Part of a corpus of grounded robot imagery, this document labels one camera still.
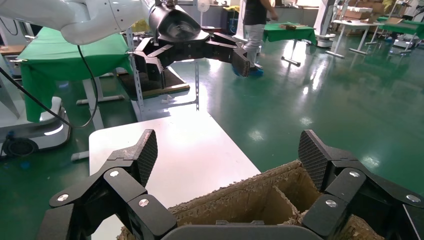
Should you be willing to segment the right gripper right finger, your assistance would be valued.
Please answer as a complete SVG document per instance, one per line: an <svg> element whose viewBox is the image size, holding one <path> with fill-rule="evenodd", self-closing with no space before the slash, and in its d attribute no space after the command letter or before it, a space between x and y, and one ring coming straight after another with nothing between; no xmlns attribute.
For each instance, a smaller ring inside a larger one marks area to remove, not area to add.
<svg viewBox="0 0 424 240"><path fill-rule="evenodd" d="M307 129L298 158L321 196L302 220L323 240L333 240L351 216L386 240L424 237L424 198L369 171L351 152L326 145Z"/></svg>

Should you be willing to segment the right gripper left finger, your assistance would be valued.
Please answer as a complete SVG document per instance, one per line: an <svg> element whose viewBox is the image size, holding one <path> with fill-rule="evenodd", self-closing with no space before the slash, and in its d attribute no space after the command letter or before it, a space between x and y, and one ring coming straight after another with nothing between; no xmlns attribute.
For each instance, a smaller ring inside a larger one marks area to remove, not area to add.
<svg viewBox="0 0 424 240"><path fill-rule="evenodd" d="M156 133L113 151L93 175L55 194L37 233L39 240L87 240L100 224L117 216L137 240L160 240L176 218L146 189L158 157Z"/></svg>

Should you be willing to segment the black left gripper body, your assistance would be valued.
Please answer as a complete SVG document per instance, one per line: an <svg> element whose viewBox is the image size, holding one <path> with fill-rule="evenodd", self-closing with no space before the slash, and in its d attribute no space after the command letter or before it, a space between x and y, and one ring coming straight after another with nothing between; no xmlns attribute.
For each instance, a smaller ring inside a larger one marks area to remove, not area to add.
<svg viewBox="0 0 424 240"><path fill-rule="evenodd" d="M160 45L206 41L210 35L178 5L160 3L150 13L148 24L154 41Z"/></svg>

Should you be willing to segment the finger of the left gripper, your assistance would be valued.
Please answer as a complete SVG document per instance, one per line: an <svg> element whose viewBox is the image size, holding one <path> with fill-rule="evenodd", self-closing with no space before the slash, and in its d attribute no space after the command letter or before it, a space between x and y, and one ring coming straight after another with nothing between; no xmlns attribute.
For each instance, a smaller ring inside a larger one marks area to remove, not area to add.
<svg viewBox="0 0 424 240"><path fill-rule="evenodd" d="M149 81L167 87L166 69L173 62L174 45L160 45L154 37L145 37L133 52L136 69L147 75Z"/></svg>
<svg viewBox="0 0 424 240"><path fill-rule="evenodd" d="M249 75L251 64L247 58L247 52L237 45L237 41L232 36L214 32L203 46L205 58L231 64L238 76Z"/></svg>

